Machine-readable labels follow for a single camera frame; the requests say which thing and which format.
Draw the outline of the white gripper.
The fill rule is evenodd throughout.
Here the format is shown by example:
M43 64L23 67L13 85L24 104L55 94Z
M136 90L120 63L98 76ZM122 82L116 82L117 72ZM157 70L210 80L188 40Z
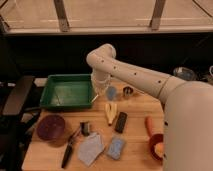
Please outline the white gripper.
M98 94L104 94L110 85L111 76L107 73L94 70L91 74L91 81L94 91Z

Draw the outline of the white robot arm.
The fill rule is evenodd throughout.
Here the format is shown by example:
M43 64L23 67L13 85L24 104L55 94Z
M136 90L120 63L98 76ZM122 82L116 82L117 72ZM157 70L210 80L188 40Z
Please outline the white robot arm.
M110 44L91 51L86 61L97 91L114 76L164 105L163 171L213 171L212 85L120 62Z

